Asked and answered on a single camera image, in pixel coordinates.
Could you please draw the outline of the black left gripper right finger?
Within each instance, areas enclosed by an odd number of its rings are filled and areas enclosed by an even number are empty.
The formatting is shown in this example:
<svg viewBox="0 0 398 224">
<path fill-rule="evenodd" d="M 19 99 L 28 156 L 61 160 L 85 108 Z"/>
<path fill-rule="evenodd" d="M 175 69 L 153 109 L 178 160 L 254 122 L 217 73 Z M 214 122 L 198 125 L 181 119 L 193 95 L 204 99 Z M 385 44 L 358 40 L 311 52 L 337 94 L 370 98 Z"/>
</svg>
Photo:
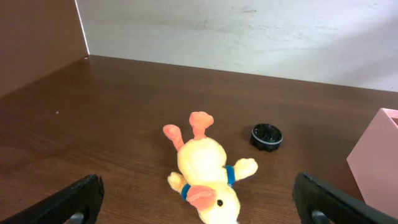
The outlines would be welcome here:
<svg viewBox="0 0 398 224">
<path fill-rule="evenodd" d="M 297 174 L 292 197 L 302 224 L 397 224 L 397 219 L 306 172 Z"/>
</svg>

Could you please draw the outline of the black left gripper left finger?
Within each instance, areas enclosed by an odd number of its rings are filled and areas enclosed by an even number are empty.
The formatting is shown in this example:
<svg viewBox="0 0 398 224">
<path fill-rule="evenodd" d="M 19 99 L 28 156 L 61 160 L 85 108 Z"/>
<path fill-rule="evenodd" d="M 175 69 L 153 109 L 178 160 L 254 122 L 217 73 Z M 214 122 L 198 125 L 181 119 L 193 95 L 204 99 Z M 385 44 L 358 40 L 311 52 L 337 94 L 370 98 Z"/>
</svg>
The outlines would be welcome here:
<svg viewBox="0 0 398 224">
<path fill-rule="evenodd" d="M 95 224 L 104 199 L 101 177 L 90 174 L 1 224 L 87 223 Z"/>
</svg>

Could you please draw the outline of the small black round cap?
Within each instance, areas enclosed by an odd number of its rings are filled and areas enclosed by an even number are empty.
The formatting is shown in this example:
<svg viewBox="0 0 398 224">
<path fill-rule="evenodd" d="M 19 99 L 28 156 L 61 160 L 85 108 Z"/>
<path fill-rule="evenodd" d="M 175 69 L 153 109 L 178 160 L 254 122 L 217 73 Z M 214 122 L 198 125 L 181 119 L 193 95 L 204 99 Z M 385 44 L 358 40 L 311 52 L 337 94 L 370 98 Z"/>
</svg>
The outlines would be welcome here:
<svg viewBox="0 0 398 224">
<path fill-rule="evenodd" d="M 273 152 L 278 150 L 284 136 L 280 129 L 271 124 L 260 123 L 251 130 L 250 143 L 259 151 Z"/>
</svg>

